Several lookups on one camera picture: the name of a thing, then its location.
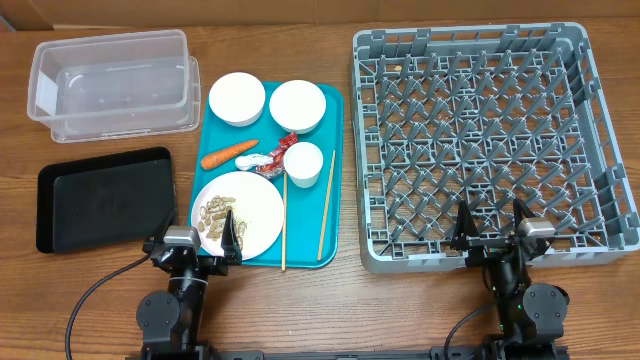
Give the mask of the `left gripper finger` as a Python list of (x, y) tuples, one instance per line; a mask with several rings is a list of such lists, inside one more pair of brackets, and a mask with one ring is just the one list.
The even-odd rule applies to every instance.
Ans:
[(149, 240), (152, 242), (161, 241), (166, 234), (170, 226), (173, 226), (177, 221), (177, 209), (170, 210), (165, 218), (160, 222), (155, 230), (152, 231)]
[(223, 233), (221, 236), (221, 248), (224, 253), (224, 259), (227, 263), (242, 262), (242, 252), (235, 230), (235, 221), (232, 210), (229, 210), (226, 214)]

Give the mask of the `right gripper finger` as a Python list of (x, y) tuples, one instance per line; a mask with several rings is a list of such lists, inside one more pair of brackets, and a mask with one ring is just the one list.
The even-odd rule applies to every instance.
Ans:
[(458, 203), (458, 213), (454, 232), (451, 238), (451, 248), (454, 250), (469, 250), (472, 245), (470, 241), (480, 235), (473, 220), (468, 203), (461, 200)]
[(513, 200), (514, 227), (519, 235), (530, 235), (534, 230), (536, 218), (534, 213), (528, 208), (525, 202), (519, 198)]

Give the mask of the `orange carrot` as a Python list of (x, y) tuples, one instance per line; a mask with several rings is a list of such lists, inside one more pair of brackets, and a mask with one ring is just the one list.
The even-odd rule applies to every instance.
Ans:
[(200, 160), (200, 166), (204, 170), (213, 170), (214, 168), (228, 162), (254, 148), (259, 144), (257, 139), (247, 140), (242, 143), (234, 144), (224, 149), (205, 155)]

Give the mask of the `white wrapper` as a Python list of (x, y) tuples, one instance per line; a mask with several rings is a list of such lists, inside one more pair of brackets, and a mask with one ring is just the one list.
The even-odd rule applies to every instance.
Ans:
[(248, 171), (254, 167), (272, 164), (273, 158), (264, 154), (249, 154), (236, 157), (234, 163), (237, 169)]

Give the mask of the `red foil wrapper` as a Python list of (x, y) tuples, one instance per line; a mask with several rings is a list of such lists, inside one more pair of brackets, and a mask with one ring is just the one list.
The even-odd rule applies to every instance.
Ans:
[(296, 133), (290, 133), (284, 138), (281, 138), (278, 147), (268, 154), (272, 162), (270, 164), (257, 166), (254, 172), (267, 179), (280, 175), (284, 171), (283, 159), (286, 151), (297, 142), (298, 135)]

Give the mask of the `white paper cup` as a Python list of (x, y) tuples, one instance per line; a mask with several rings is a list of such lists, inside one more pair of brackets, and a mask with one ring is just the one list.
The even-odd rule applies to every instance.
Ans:
[(298, 142), (285, 153), (284, 169), (293, 183), (300, 188), (312, 187), (324, 164), (319, 147), (310, 142)]

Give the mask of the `white bowl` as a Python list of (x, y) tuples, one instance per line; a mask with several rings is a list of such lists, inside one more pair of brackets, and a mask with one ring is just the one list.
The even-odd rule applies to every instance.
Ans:
[(289, 133), (311, 132), (323, 118), (327, 101), (321, 89), (306, 80), (280, 84), (269, 100), (275, 122)]

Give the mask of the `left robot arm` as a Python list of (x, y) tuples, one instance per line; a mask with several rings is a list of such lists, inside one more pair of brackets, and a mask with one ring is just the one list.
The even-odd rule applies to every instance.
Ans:
[(138, 305), (136, 320), (143, 332), (143, 359), (218, 359), (212, 345), (199, 340), (199, 330), (208, 279), (225, 276), (228, 268), (242, 263), (234, 214), (223, 218), (220, 256), (199, 254), (199, 232), (174, 223), (171, 211), (162, 225), (143, 245), (154, 267), (169, 274), (165, 291), (145, 296)]

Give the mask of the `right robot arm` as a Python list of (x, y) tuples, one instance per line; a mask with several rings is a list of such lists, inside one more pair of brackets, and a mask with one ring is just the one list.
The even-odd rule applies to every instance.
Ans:
[(548, 283), (534, 283), (527, 262), (546, 253), (553, 243), (554, 225), (537, 217), (520, 199), (513, 201), (515, 230), (497, 238), (483, 239), (466, 201), (459, 202), (450, 247), (465, 251), (465, 265), (480, 267), (485, 287), (493, 300), (461, 319), (447, 335), (443, 355), (451, 358), (451, 341), (468, 321), (491, 309), (497, 310), (501, 332), (488, 335), (474, 348), (471, 359), (567, 359), (568, 350), (555, 341), (564, 335), (568, 293)]

